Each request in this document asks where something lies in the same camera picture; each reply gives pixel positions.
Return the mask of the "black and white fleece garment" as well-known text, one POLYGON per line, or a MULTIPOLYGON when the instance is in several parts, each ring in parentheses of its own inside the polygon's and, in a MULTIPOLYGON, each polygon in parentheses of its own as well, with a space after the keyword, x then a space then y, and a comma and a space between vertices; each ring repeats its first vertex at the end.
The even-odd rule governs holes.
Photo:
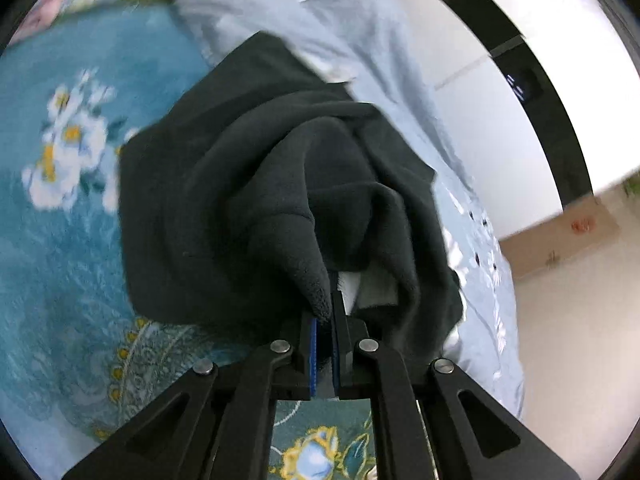
POLYGON ((132 306, 256 336, 302 313, 327 321, 331 274, 372 271, 396 298, 356 317, 418 370, 462 315, 433 179, 375 106, 258 32, 122 147, 132 306))

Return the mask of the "teal floral bed blanket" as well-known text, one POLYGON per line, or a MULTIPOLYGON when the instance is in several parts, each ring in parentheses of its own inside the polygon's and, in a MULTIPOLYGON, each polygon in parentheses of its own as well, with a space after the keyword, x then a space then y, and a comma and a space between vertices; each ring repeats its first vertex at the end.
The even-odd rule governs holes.
POLYGON ((201 358, 246 348, 130 306, 119 151, 207 72, 167 4, 66 18, 1 57, 1 419, 58 479, 201 358))

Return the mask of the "light blue floral duvet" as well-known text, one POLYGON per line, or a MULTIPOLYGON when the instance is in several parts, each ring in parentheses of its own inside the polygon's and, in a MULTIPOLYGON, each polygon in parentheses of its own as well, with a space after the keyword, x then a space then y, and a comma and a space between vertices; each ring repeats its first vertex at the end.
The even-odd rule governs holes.
POLYGON ((394 0, 174 0, 210 64, 255 32, 281 37, 321 77, 374 104, 435 170, 449 265, 462 318, 442 346, 514 415, 524 408, 516 300, 509 263, 439 117, 394 0))

